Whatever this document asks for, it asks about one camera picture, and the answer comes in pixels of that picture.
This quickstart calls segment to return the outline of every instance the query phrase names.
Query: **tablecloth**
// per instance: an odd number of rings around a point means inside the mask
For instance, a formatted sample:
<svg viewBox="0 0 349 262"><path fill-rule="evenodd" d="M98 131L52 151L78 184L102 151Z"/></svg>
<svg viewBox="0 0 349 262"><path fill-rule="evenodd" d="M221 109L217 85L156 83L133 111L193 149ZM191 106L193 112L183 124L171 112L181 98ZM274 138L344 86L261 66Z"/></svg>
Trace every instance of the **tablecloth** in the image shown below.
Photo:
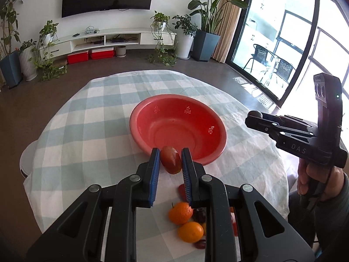
<svg viewBox="0 0 349 262"><path fill-rule="evenodd" d="M90 81L52 118L37 142L33 171L24 187L44 232L90 185L117 184L148 157L130 134L132 110L165 93L185 95L211 107L222 119L227 145L205 166L225 184L253 185L286 218L287 177L275 143L245 126L248 110L235 98L197 79L168 70L135 71ZM179 202L182 174L162 168L154 207L137 209L137 261L203 261L205 252L177 237L167 218Z"/></svg>

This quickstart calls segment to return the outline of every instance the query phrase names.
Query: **silver screw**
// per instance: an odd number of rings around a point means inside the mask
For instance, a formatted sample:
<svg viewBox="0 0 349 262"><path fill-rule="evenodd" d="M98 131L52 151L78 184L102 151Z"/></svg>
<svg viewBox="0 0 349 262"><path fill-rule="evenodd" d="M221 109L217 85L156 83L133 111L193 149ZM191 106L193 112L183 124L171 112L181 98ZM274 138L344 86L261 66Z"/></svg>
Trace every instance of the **silver screw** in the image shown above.
<svg viewBox="0 0 349 262"><path fill-rule="evenodd" d="M137 182L137 181L141 180L141 177L137 174L133 174L130 176L130 180L133 182Z"/></svg>
<svg viewBox="0 0 349 262"><path fill-rule="evenodd" d="M201 179L205 182L210 182L212 180L212 176L208 175L208 174L204 174Z"/></svg>
<svg viewBox="0 0 349 262"><path fill-rule="evenodd" d="M91 193L95 193L99 190L99 186L97 184L94 184L94 185L91 185L88 190L91 192Z"/></svg>
<svg viewBox="0 0 349 262"><path fill-rule="evenodd" d="M249 184L245 184L244 186L242 186L242 189L246 192L251 192L253 190L253 187Z"/></svg>

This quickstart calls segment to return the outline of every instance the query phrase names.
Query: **tv stand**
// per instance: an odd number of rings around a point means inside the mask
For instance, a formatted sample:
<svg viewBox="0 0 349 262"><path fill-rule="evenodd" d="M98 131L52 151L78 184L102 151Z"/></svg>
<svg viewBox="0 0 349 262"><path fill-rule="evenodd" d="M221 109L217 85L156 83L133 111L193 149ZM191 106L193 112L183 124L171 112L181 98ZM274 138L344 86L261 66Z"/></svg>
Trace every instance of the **tv stand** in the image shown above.
<svg viewBox="0 0 349 262"><path fill-rule="evenodd" d="M173 45L175 36L175 33L170 33L164 30L162 32L164 45ZM111 40L115 37L121 37L126 40L125 42L119 43L111 42ZM138 29L103 29L97 33L91 34L81 32L78 36L71 35L58 38L58 40L54 41L53 43L55 45L48 49L48 56L51 56L51 58L68 55L70 53L83 50L119 45L125 45L127 49L142 48L144 45L152 45L155 47L155 45L158 43L158 39L153 36L152 29L149 27Z"/></svg>

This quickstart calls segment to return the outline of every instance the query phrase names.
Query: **red plastic colander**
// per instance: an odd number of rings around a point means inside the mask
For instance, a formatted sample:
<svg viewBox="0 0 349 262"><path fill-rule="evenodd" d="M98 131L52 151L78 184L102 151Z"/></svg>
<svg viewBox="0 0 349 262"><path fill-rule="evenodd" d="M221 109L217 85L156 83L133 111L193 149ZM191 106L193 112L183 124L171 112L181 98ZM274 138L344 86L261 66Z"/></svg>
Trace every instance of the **red plastic colander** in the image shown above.
<svg viewBox="0 0 349 262"><path fill-rule="evenodd" d="M181 95L157 95L139 103L130 117L130 130L148 155L152 148L189 148L193 161L213 162L226 147L226 129L207 105Z"/></svg>

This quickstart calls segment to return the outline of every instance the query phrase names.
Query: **red box with white lid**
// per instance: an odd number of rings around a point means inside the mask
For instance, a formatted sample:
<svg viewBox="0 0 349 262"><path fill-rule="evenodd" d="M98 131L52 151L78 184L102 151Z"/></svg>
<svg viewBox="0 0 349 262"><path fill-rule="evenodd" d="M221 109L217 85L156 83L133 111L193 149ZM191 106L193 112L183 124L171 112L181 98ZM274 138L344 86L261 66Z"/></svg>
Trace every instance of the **red box with white lid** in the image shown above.
<svg viewBox="0 0 349 262"><path fill-rule="evenodd" d="M105 47L91 50L91 58L93 60L111 57L114 57L114 47Z"/></svg>
<svg viewBox="0 0 349 262"><path fill-rule="evenodd" d="M74 64L74 63L88 61L88 50L83 51L83 52L69 54L67 59L68 59L68 64Z"/></svg>

